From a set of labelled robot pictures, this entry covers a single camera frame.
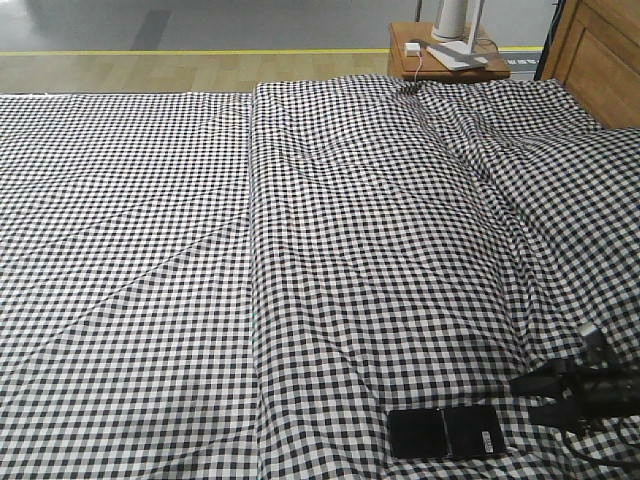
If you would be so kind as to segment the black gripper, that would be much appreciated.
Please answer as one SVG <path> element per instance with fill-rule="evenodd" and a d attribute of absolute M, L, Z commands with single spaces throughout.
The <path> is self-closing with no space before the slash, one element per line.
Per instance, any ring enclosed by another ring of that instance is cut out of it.
<path fill-rule="evenodd" d="M 552 359 L 509 381 L 513 396 L 562 399 L 529 407 L 533 424 L 569 427 L 570 432 L 584 435 L 602 429 L 606 419 L 639 414 L 639 367 L 622 365 L 608 345 L 589 345 L 585 355 L 583 364 Z"/>

